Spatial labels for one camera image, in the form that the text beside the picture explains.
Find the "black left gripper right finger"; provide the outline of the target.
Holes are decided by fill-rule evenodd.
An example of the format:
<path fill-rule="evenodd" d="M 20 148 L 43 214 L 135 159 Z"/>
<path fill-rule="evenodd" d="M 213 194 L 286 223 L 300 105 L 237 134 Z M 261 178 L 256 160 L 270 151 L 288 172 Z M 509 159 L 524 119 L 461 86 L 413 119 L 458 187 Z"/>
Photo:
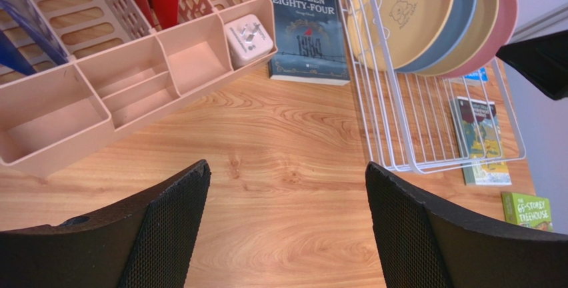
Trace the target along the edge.
<path fill-rule="evenodd" d="M 566 287 L 567 236 L 500 221 L 370 162 L 365 186 L 388 287 Z"/>

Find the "blue plate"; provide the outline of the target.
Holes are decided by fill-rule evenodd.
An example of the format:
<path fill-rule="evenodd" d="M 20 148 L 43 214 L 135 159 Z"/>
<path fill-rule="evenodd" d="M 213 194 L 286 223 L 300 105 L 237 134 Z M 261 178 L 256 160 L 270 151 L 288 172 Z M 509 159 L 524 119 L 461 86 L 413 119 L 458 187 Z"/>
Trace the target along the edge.
<path fill-rule="evenodd" d="M 438 64 L 448 56 L 466 34 L 475 14 L 477 0 L 453 0 L 449 18 L 432 46 L 410 64 L 397 69 L 401 73 L 417 73 Z"/>

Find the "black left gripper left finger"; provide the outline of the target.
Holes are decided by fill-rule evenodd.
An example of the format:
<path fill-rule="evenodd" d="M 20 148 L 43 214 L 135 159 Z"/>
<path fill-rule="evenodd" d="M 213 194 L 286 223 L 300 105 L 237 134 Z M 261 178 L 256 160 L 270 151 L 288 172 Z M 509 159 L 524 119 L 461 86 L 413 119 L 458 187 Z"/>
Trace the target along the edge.
<path fill-rule="evenodd" d="M 200 160 L 60 225 L 3 231 L 1 286 L 184 286 L 210 181 Z"/>

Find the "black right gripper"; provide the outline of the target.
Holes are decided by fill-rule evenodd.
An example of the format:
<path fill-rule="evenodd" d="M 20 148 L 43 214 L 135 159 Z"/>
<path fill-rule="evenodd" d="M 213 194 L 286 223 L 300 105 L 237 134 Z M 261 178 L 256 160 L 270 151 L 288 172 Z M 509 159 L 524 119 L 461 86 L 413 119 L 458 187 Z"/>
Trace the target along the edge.
<path fill-rule="evenodd" d="M 566 30 L 504 45 L 496 56 L 548 98 L 567 97 Z"/>

